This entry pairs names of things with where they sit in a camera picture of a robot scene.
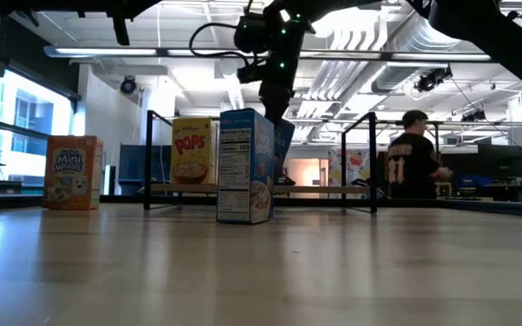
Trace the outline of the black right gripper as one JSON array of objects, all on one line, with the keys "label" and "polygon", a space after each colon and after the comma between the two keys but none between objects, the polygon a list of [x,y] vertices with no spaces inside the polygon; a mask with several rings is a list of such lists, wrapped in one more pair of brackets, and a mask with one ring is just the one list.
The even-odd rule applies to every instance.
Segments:
[{"label": "black right gripper", "polygon": [[265,118],[278,125],[289,106],[290,90],[271,81],[262,81],[258,95],[266,107]]}]

